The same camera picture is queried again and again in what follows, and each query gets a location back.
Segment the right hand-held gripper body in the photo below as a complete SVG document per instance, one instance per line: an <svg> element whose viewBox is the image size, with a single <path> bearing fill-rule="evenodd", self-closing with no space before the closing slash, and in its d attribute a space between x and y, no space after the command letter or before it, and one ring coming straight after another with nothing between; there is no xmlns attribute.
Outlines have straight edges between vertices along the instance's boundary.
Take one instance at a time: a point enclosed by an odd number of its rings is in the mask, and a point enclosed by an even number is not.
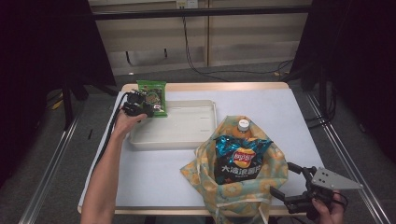
<svg viewBox="0 0 396 224"><path fill-rule="evenodd" d="M305 187L301 195L285 197L284 204L289 210L290 214L305 213L306 216L315 220L319 214L313 204L312 199L320 199L328 208L331 203L339 203L346 207L348 200L343 196L343 201L334 199L334 194L337 190L341 189L362 189L363 184L348 179L326 168L315 166L304 167L305 174Z"/></svg>

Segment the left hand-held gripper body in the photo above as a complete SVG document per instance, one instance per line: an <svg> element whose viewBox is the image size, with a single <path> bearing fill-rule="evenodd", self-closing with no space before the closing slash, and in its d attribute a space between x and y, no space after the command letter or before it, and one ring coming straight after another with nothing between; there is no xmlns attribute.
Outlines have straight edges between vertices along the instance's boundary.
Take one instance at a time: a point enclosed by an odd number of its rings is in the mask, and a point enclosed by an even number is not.
<svg viewBox="0 0 396 224"><path fill-rule="evenodd" d="M141 91L130 91L127 93L127 99L124 102L122 109L127 116L135 117L140 114L145 114L145 109L142 104L145 101L145 94Z"/></svg>

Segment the green snack packet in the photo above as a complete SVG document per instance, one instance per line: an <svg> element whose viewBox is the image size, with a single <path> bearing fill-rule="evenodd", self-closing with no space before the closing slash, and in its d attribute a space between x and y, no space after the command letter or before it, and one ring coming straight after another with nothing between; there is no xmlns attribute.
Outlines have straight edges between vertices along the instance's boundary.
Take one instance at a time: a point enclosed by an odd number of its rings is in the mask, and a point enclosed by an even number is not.
<svg viewBox="0 0 396 224"><path fill-rule="evenodd" d="M138 80L138 89L146 94L145 101L152 107L153 116L164 118L167 116L165 102L165 81Z"/></svg>

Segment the white plastic tray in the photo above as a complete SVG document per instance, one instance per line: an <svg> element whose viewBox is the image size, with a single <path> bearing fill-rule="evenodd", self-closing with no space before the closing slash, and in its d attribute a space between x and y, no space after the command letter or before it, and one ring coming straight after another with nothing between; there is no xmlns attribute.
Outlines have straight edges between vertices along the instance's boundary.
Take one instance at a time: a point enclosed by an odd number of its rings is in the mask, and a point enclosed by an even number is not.
<svg viewBox="0 0 396 224"><path fill-rule="evenodd" d="M195 149L217 128L211 100L167 101L166 118L147 118L129 135L134 150Z"/></svg>

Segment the fruit print cloth bag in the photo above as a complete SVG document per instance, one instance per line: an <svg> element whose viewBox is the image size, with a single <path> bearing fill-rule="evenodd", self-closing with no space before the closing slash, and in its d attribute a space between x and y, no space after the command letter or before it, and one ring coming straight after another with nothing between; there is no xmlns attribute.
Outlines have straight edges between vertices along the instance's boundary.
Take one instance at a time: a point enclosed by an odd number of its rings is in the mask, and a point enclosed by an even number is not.
<svg viewBox="0 0 396 224"><path fill-rule="evenodd" d="M214 176L216 160L215 141L230 135L238 120L250 121L250 138L270 139L246 116L228 116L212 135L195 149L195 159L180 172L200 193L205 208L216 224L268 224L270 188L279 189L288 180L288 165L284 153L273 142L263 156L263 164L255 179L219 185Z"/></svg>

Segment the black chips bag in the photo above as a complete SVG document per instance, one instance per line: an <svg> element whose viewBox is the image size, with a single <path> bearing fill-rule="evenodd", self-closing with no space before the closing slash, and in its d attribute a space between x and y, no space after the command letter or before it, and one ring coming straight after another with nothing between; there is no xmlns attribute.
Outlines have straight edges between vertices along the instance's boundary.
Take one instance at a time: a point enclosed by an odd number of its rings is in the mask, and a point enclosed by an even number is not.
<svg viewBox="0 0 396 224"><path fill-rule="evenodd" d="M222 135L215 143L214 176L219 185L224 185L255 179L262 168L263 156L273 141Z"/></svg>

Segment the orange drink bottle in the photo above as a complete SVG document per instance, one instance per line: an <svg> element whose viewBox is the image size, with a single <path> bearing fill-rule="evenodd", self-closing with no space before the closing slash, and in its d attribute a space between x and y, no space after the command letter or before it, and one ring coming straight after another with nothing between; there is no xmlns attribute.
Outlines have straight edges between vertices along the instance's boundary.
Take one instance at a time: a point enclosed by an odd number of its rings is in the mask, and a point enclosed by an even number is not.
<svg viewBox="0 0 396 224"><path fill-rule="evenodd" d="M247 119L240 119L236 125L232 127L231 134L233 137L249 139L252 136L250 127L250 121Z"/></svg>

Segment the person's left hand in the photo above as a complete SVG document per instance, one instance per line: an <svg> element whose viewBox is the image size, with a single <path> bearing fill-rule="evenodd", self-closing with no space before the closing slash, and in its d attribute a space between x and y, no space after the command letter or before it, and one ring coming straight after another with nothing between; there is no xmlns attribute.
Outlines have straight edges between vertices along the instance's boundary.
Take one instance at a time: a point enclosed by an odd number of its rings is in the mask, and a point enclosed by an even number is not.
<svg viewBox="0 0 396 224"><path fill-rule="evenodd" d="M140 114L134 117L128 116L124 110L121 110L121 112L117 115L112 136L124 138L133 129L136 123L140 122L146 117L146 114Z"/></svg>

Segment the white table mat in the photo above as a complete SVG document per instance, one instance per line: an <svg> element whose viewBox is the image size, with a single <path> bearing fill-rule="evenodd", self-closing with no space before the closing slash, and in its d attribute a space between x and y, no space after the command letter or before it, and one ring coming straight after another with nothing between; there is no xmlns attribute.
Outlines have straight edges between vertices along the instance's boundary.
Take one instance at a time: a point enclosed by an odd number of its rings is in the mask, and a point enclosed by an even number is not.
<svg viewBox="0 0 396 224"><path fill-rule="evenodd" d="M204 209L203 197L180 169L194 150L228 116L242 115L259 126L300 166L323 164L290 89L169 91L168 116L145 119L123 141L116 209Z"/></svg>

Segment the black metal stand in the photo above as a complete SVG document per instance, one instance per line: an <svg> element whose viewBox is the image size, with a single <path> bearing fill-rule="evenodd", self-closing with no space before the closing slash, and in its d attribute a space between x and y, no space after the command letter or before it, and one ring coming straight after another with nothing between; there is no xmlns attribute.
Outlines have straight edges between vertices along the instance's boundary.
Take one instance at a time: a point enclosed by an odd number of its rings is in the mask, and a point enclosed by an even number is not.
<svg viewBox="0 0 396 224"><path fill-rule="evenodd" d="M111 96L118 95L117 91L110 89L105 84L101 84L99 81L96 81L90 77L74 76L74 75L64 76L62 93L63 93L63 102L64 102L65 130L67 130L71 126L74 120L71 94L74 94L76 99L79 101L87 100L89 94L85 89L85 85L94 86L97 90L105 92Z"/></svg>
<svg viewBox="0 0 396 224"><path fill-rule="evenodd" d="M315 103L318 106L318 114L306 119L307 122L316 121L317 124L309 126L309 129L329 124L335 116L336 96L334 92L331 95L327 94L327 77L323 65L319 62L309 62L297 69L292 68L281 81L288 83L296 79L301 80L303 91L312 91L318 85L318 102Z"/></svg>

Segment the black curtain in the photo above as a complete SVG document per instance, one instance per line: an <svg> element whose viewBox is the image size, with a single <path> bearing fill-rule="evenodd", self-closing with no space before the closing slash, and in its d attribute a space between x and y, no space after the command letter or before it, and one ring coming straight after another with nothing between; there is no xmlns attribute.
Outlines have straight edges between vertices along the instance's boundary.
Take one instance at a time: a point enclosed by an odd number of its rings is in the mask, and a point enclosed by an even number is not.
<svg viewBox="0 0 396 224"><path fill-rule="evenodd" d="M396 163L396 0L312 0L291 72L325 74Z"/></svg>
<svg viewBox="0 0 396 224"><path fill-rule="evenodd" d="M50 91L79 100L115 83L88 0L0 0L0 187L24 157Z"/></svg>

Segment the black horizontal bar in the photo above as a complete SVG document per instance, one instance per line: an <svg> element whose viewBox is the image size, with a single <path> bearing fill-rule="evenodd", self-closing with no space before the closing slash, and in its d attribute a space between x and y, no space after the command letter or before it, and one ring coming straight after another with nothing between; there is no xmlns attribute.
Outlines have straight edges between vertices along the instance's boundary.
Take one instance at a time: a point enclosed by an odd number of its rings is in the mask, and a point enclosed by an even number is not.
<svg viewBox="0 0 396 224"><path fill-rule="evenodd" d="M92 17L96 21L105 20L133 20L159 19L175 17L205 17L205 16L233 16L233 15L260 15L260 14L291 14L308 13L311 6L282 6L282 7L219 7L219 8L188 8L188 9L161 9L144 11L104 11L95 12Z"/></svg>

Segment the beige low cabinet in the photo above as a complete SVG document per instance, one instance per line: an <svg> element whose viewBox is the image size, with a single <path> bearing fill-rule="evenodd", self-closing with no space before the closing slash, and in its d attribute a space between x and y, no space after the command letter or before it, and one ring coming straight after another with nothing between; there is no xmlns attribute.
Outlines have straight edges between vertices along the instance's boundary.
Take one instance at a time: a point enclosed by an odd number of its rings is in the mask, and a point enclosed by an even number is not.
<svg viewBox="0 0 396 224"><path fill-rule="evenodd" d="M177 9L177 0L88 0L92 12ZM312 0L198 0L198 8L309 6ZM307 15L98 21L113 74L269 63L295 56Z"/></svg>

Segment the aluminium floor rail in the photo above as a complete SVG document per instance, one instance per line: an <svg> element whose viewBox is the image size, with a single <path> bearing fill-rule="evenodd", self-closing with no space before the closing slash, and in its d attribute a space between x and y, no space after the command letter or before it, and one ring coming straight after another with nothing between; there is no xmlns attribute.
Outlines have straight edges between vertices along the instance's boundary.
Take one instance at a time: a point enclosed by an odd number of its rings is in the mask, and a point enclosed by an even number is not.
<svg viewBox="0 0 396 224"><path fill-rule="evenodd" d="M343 192L349 200L346 224L396 224L396 164L347 108L326 120L314 94L308 93L304 101L304 113L318 118L310 132L326 168L363 184L362 189Z"/></svg>
<svg viewBox="0 0 396 224"><path fill-rule="evenodd" d="M18 224L35 224L38 214L49 193L50 184L57 174L57 170L64 157L64 153L66 152L67 147L74 135L75 129L78 126L79 119L80 115L76 115L69 123L68 128L64 130L62 138L51 157L49 165L47 166L47 169L43 174L34 195L25 208Z"/></svg>

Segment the white wall socket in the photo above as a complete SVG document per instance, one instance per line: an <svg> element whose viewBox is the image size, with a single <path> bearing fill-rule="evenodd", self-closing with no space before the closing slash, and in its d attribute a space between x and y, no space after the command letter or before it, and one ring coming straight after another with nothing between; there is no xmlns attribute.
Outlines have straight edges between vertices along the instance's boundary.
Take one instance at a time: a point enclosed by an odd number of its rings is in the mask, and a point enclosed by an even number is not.
<svg viewBox="0 0 396 224"><path fill-rule="evenodd" d="M177 9L198 8L198 0L177 0Z"/></svg>

